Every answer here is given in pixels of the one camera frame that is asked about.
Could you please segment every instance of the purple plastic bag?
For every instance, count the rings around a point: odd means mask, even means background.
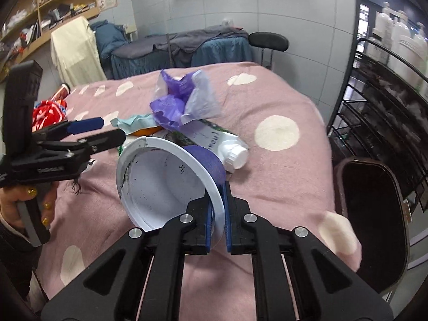
[[[161,70],[150,108],[154,119],[170,131],[176,131],[194,119],[220,115],[209,80],[201,70],[190,72],[180,80]]]

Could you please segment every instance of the black stool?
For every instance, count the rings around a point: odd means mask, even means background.
[[[260,61],[260,65],[262,66],[265,48],[271,49],[270,64],[266,67],[269,70],[272,70],[273,51],[285,52],[289,45],[286,37],[280,34],[274,34],[273,32],[253,32],[248,36],[248,42],[253,47],[262,48],[262,60]]]

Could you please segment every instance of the finger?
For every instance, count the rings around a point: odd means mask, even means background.
[[[43,211],[41,213],[41,222],[47,226],[55,218],[56,185],[53,184],[51,190],[46,194],[43,200]]]
[[[1,201],[14,203],[15,201],[27,201],[37,196],[35,186],[16,185],[14,187],[4,187],[2,190]]]

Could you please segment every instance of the orange object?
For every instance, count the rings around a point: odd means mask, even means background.
[[[154,133],[157,133],[158,131],[161,131],[162,127],[153,127],[153,128],[147,128],[147,129],[140,129],[139,131],[133,132],[131,135],[134,136],[149,136]]]

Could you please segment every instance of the metal bolt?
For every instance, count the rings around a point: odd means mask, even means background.
[[[243,217],[243,220],[244,220],[245,222],[248,222],[248,223],[253,223],[253,222],[256,222],[256,221],[257,221],[257,216],[256,216],[255,214],[253,214],[253,213],[247,213],[247,214]]]
[[[308,230],[305,227],[297,227],[295,233],[298,237],[304,238],[308,235]]]
[[[132,228],[128,234],[131,238],[137,239],[143,235],[143,231],[140,228]]]
[[[184,215],[180,216],[180,222],[182,223],[190,223],[193,221],[193,216],[189,215],[188,213],[185,213]]]

